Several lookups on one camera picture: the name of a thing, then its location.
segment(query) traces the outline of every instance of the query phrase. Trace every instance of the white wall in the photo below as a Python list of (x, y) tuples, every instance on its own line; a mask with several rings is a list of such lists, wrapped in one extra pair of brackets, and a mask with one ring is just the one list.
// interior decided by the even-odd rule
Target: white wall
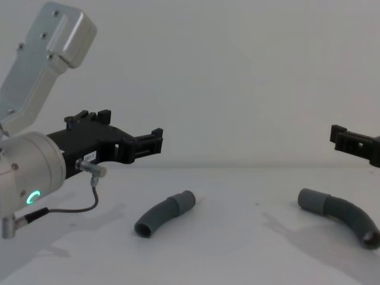
[[(367, 165), (330, 126), (380, 135), (380, 1), (62, 0), (99, 33), (32, 130), (82, 109), (133, 135), (164, 129), (140, 166)], [(42, 0), (0, 3), (0, 81)]]

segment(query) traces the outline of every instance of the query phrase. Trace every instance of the white table surface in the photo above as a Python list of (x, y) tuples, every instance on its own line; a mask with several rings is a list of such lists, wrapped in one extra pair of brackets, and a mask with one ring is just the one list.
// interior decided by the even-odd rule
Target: white table surface
[[(308, 187), (355, 203), (380, 224), (378, 169), (107, 166), (95, 210), (52, 213), (0, 240), (1, 284), (380, 283), (379, 252), (296, 204)], [(28, 211), (91, 204), (89, 180), (85, 173), (69, 179)], [(150, 239), (133, 232), (150, 207), (187, 189), (205, 199)]]

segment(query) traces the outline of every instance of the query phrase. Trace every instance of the label sticker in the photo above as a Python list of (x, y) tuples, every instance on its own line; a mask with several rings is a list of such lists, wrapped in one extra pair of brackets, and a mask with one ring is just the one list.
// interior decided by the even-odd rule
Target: label sticker
[(93, 162), (96, 159), (96, 151), (93, 151), (92, 153), (86, 154), (83, 157), (83, 160), (85, 162)]

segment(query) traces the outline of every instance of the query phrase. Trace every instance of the black cable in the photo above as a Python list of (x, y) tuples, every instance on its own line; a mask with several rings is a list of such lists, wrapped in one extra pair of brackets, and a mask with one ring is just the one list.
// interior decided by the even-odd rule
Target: black cable
[(71, 209), (49, 209), (49, 213), (83, 213), (83, 212), (91, 211), (99, 203), (99, 196), (96, 192), (96, 187), (93, 186), (92, 189), (93, 189), (95, 202), (91, 207), (82, 208), (82, 209), (74, 209), (74, 210), (71, 210)]

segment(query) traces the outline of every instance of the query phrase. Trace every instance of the curved gray tube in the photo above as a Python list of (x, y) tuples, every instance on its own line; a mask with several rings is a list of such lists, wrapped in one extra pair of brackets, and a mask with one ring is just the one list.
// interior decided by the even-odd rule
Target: curved gray tube
[(301, 208), (320, 215), (329, 215), (343, 221), (354, 231), (366, 249), (380, 247), (380, 231), (373, 220), (354, 204), (329, 194), (302, 189), (298, 195)]
[(150, 238), (162, 224), (187, 212), (195, 203), (191, 191), (171, 196), (147, 211), (135, 223), (135, 232), (143, 238)]

